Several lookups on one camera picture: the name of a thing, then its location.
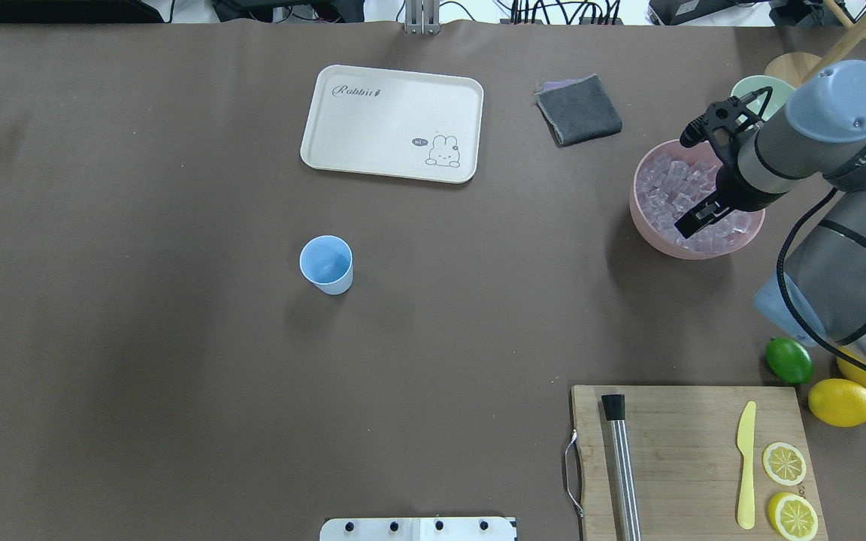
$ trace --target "wooden cutting board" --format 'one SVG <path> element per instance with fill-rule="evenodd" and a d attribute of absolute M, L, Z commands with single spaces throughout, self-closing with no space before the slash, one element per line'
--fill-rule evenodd
<path fill-rule="evenodd" d="M 801 494 L 817 511 L 818 541 L 828 532 L 801 424 L 801 408 L 790 387 L 662 387 L 577 385 L 573 389 L 574 427 L 583 482 L 585 541 L 616 541 L 619 522 L 610 428 L 603 394 L 625 394 L 626 425 L 633 479 L 645 541 L 783 540 L 767 520 L 767 501 L 779 492 Z M 755 527 L 737 526 L 737 492 L 742 458 L 737 424 L 743 407 L 757 403 L 753 436 Z M 767 477 L 760 457 L 767 445 L 787 442 L 807 459 L 807 477 L 786 487 Z"/>

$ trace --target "blue paper cup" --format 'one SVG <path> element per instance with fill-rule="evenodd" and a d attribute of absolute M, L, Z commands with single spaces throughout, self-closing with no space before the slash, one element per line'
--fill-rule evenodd
<path fill-rule="evenodd" d="M 339 295 L 353 284 L 353 251 L 340 237 L 316 237 L 299 253 L 299 270 L 326 294 Z"/>

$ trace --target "lemon slice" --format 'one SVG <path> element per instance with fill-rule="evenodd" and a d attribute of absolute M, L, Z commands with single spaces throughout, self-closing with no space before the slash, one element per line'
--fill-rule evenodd
<path fill-rule="evenodd" d="M 807 476 L 807 460 L 791 444 L 770 444 L 764 449 L 763 460 L 767 476 L 784 486 L 797 486 Z"/>
<path fill-rule="evenodd" d="M 809 541 L 817 535 L 817 513 L 809 501 L 792 492 L 780 492 L 767 503 L 771 526 L 788 541 Z"/>

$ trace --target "black cap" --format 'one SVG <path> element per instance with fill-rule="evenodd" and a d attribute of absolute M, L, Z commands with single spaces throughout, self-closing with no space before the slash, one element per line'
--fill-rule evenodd
<path fill-rule="evenodd" d="M 601 400 L 604 401 L 604 414 L 608 421 L 623 421 L 623 394 L 604 394 Z"/>

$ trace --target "black cable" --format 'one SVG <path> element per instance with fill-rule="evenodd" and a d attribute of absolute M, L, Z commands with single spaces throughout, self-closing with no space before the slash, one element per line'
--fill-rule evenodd
<path fill-rule="evenodd" d="M 470 10 L 468 10 L 466 6 L 464 6 L 463 4 L 460 4 L 459 2 L 455 2 L 454 0 L 446 0 L 446 2 L 440 2 L 440 7 L 442 8 L 443 6 L 448 6 L 450 4 L 455 4 L 455 5 L 459 6 L 461 10 L 466 11 L 467 17 L 470 17 L 471 21 L 474 21 L 474 22 L 477 21 L 474 19 L 474 15 L 472 15 L 470 13 Z"/>
<path fill-rule="evenodd" d="M 286 9 L 289 10 L 289 13 L 287 13 L 285 17 L 281 18 L 281 20 L 272 21 L 273 24 L 279 24 L 279 23 L 283 22 L 284 20 L 287 20 L 288 18 L 292 17 L 292 6 L 286 6 Z"/>
<path fill-rule="evenodd" d="M 594 2 L 591 2 L 588 3 L 586 6 L 580 8 L 580 23 L 578 24 L 583 24 L 583 17 L 584 15 L 587 15 L 587 8 L 594 8 L 594 10 L 592 10 L 594 11 L 594 13 L 590 15 L 590 24 L 594 24 L 594 19 L 599 20 L 599 18 L 604 16 L 604 10 L 602 10 L 601 7 L 599 7 Z"/>
<path fill-rule="evenodd" d="M 172 4 L 169 5 L 169 20 L 164 22 L 172 22 L 172 14 L 176 11 L 176 0 L 172 0 Z"/>
<path fill-rule="evenodd" d="M 856 18 L 851 17 L 851 14 L 848 14 L 848 17 L 851 20 L 851 22 L 857 22 L 857 20 L 860 20 L 860 17 L 864 16 L 864 14 L 866 14 L 866 2 L 864 2 L 864 7 L 861 8 L 860 11 L 857 11 L 857 17 Z"/>
<path fill-rule="evenodd" d="M 544 0 L 537 0 L 533 3 L 533 17 L 532 22 L 536 24 L 537 22 L 537 6 L 540 6 L 544 10 L 544 19 L 547 21 L 547 24 L 550 24 L 550 14 L 547 13 L 547 3 Z"/>
<path fill-rule="evenodd" d="M 610 3 L 610 0 L 604 0 L 604 4 L 606 8 L 601 11 L 601 16 L 597 18 L 597 24 L 606 24 L 607 18 L 610 17 L 610 12 L 613 10 L 613 5 Z"/>
<path fill-rule="evenodd" d="M 814 339 L 814 342 L 818 343 L 819 346 L 827 349 L 828 352 L 831 352 L 836 357 L 840 357 L 844 359 L 846 362 L 851 363 L 853 366 L 858 367 L 860 370 L 866 372 L 866 364 L 858 362 L 853 359 L 851 356 L 846 355 L 845 353 L 840 352 L 839 349 L 832 346 L 827 340 L 822 338 L 820 334 L 817 333 L 810 325 L 808 325 L 807 321 L 805 321 L 804 317 L 801 316 L 801 313 L 798 312 L 796 306 L 794 306 L 794 301 L 791 301 L 790 292 L 787 291 L 787 280 L 784 280 L 784 260 L 787 259 L 787 250 L 790 250 L 791 244 L 794 243 L 794 237 L 797 237 L 798 231 L 801 230 L 801 227 L 804 227 L 804 223 L 807 223 L 807 220 L 814 216 L 815 213 L 820 211 L 831 202 L 831 199 L 837 195 L 837 189 L 833 188 L 827 195 L 824 196 L 816 205 L 810 208 L 800 219 L 794 223 L 794 227 L 791 228 L 791 232 L 787 235 L 787 238 L 784 240 L 784 244 L 781 244 L 780 253 L 777 254 L 777 287 L 780 288 L 780 297 L 784 300 L 784 305 L 787 307 L 787 311 L 790 312 L 791 316 L 794 316 L 794 321 L 804 329 L 804 332 L 807 332 L 808 336 L 811 336 Z"/>
<path fill-rule="evenodd" d="M 298 18 L 298 20 L 309 20 L 309 21 L 317 21 L 317 20 L 321 20 L 319 17 L 315 18 L 315 20 L 310 20 L 310 18 L 300 17 L 300 16 L 297 15 L 297 14 L 291 14 L 291 15 L 292 15 L 292 17 L 296 17 L 296 18 Z"/>
<path fill-rule="evenodd" d="M 588 1 L 584 1 L 584 2 L 580 2 L 580 1 L 560 2 L 559 0 L 557 0 L 557 4 L 560 6 L 571 6 L 571 5 L 575 6 L 577 4 L 580 4 L 580 7 L 574 11 L 574 15 L 572 17 L 568 17 L 568 18 L 566 18 L 566 20 L 564 20 L 564 22 L 566 24 L 574 24 L 574 18 L 577 18 L 577 15 L 580 14 L 580 10 L 582 10 L 584 6 L 586 6 L 587 4 L 597 4 L 597 2 L 595 2 L 593 0 L 588 0 Z"/>
<path fill-rule="evenodd" d="M 767 86 L 767 92 L 764 93 L 764 102 L 760 104 L 760 110 L 757 112 L 757 116 L 760 116 L 761 119 L 763 119 L 764 112 L 767 110 L 767 103 L 771 102 L 772 95 L 774 95 L 774 88 Z"/>
<path fill-rule="evenodd" d="M 560 0 L 556 0 L 557 6 L 560 6 L 560 11 L 563 13 L 563 20 L 567 20 L 567 8 L 560 2 Z"/>

